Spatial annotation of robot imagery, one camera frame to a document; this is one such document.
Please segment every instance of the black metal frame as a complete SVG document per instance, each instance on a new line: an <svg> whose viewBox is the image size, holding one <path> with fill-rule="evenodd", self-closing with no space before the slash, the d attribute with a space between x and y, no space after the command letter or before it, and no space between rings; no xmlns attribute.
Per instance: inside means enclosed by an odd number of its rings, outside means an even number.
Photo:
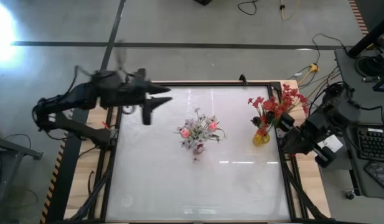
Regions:
<svg viewBox="0 0 384 224"><path fill-rule="evenodd" d="M245 84L243 82L238 82L238 81L234 81L234 82L222 82L222 81L217 81L217 82L205 82L205 81L201 81L201 82L200 81L199 82L158 82L158 83L162 86L191 86L191 87L196 87L196 86L245 86ZM281 86L280 82L250 82L248 84L248 86L263 86L263 87L267 88L269 97L273 96L273 90L276 91L276 93L279 97L281 97L281 90L279 89ZM121 108L118 108L118 109L119 110L118 110L117 117L116 117L116 128L119 129L120 122L121 122L122 109ZM106 118L106 122L108 122L108 124L111 121L111 116L112 116L111 112L112 111L108 111L108 115ZM276 133L276 141L279 145L279 139L277 137L277 133ZM116 140L116 146L111 151L107 169L112 169L114 166L117 142L118 141ZM283 182L284 182L284 188L285 188L285 192L286 192L286 198L287 198L287 203L288 203L290 220L293 221L293 220L297 219L298 217L296 216L296 211L295 211L294 201L293 201L293 195L291 193L291 186L290 186L290 183L287 180L286 174L285 174L285 169L289 169L288 165L287 165L288 160L286 160L286 156L280 150L279 147L278 147L278 150L279 150L280 163L282 166L281 170L282 170L282 175L283 175ZM301 178L299 176L297 160L295 157L291 157L290 161L291 161L291 165L293 168L293 176L296 178L297 183L299 185L301 185ZM97 170L96 173L100 172L100 174L101 174L103 166L98 166L98 169L100 169L100 171ZM104 222L106 220L108 199L109 199L109 194L110 194L110 186L111 186L111 177L109 178L108 183L106 183L105 191L103 193L103 203L102 203L102 208L101 208L101 213L100 213L100 219ZM307 219L308 217L307 217L306 206L302 202L301 198L299 199L299 201L300 201L299 206L301 209L302 218Z"/></svg>

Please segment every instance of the white table surface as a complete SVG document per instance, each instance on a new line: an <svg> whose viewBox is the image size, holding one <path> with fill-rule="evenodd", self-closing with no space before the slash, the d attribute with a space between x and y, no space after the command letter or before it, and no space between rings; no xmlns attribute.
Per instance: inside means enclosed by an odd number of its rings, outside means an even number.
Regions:
<svg viewBox="0 0 384 224"><path fill-rule="evenodd" d="M123 115L108 203L107 221L289 220L274 131L255 147L250 121L258 113L248 98L268 98L262 86L173 87L174 99L153 112L151 126L139 109ZM174 134L187 118L216 115L228 138L193 163Z"/></svg>

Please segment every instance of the gray floor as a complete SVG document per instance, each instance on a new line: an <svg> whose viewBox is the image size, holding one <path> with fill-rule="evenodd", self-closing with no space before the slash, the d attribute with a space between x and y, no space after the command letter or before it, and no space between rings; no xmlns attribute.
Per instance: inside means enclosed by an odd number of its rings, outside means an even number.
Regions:
<svg viewBox="0 0 384 224"><path fill-rule="evenodd" d="M12 30L1 36L16 41L107 42L119 0L1 1L12 14ZM192 0L127 0L116 40L151 43L226 43L312 45L323 32L353 45L362 35L347 0L302 0L293 20L284 22L279 2L260 0L255 16L240 12L242 1L213 0L202 7ZM291 13L295 1L286 1ZM337 42L318 37L319 45ZM8 201L25 204L35 191L38 204L8 209L3 216L21 223L39 222L59 142L37 132L30 111L41 97L63 93L73 78L73 66L100 68L104 47L7 47L0 45L0 134L28 134L33 148L44 152L41 161L25 159ZM241 49L127 49L126 69L144 67L152 80L235 80L245 74L252 80L280 80L316 61L314 50ZM115 68L114 52L108 68ZM317 77L334 67L333 51L321 51ZM77 83L85 82L79 76ZM316 87L302 90L305 95ZM15 138L25 144L26 140ZM360 197L346 200L341 188L350 187L345 171L323 170L322 178L332 216L338 220L384 223L384 201Z"/></svg>

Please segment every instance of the black keyboard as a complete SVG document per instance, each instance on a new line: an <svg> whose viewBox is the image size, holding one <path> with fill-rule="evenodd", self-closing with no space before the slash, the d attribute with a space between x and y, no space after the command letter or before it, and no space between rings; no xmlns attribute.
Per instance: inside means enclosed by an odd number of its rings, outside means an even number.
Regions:
<svg viewBox="0 0 384 224"><path fill-rule="evenodd" d="M359 157L367 159L367 156L370 156L375 159L384 159L384 129L359 127L357 132L359 148L363 152L358 152Z"/></svg>

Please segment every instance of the yellow vase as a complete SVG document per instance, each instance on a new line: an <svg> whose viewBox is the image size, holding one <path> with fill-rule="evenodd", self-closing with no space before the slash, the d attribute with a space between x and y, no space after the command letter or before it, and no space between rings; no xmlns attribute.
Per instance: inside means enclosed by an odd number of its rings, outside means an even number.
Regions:
<svg viewBox="0 0 384 224"><path fill-rule="evenodd" d="M269 142L271 139L271 136L269 134L266 134L265 136L262 136L260 134L255 134L253 137L253 144L255 146L262 146Z"/></svg>

